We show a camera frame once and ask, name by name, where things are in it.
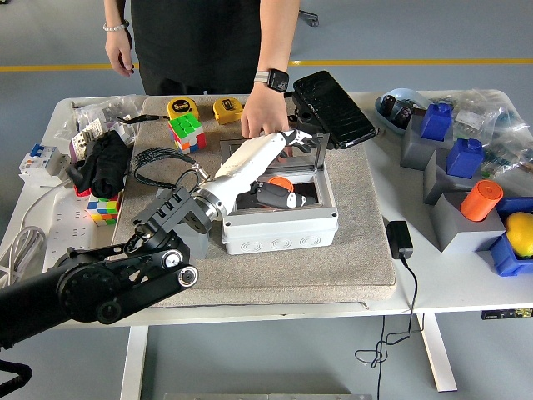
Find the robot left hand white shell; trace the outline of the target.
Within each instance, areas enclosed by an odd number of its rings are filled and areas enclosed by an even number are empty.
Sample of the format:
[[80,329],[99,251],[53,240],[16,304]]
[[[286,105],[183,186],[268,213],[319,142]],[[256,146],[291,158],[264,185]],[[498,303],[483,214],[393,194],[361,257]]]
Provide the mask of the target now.
[[299,129],[247,139],[214,177],[199,185],[193,198],[212,221],[221,220],[233,209],[237,196],[250,189],[284,148],[296,146],[309,153],[317,145],[316,137]]

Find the person's right hand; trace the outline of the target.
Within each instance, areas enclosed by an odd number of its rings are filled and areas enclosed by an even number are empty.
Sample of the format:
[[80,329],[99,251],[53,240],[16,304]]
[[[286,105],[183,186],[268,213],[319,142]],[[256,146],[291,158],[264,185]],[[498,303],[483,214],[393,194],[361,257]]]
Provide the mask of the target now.
[[126,28],[107,32],[105,50],[114,72],[127,78],[134,74],[131,35]]

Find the person's left hand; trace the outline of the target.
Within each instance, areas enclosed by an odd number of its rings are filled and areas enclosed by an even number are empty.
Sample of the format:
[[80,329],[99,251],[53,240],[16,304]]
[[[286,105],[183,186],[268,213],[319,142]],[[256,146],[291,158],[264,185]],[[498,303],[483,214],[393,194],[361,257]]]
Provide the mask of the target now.
[[255,138],[261,133],[287,131],[289,121],[284,94],[256,82],[243,108],[242,136]]

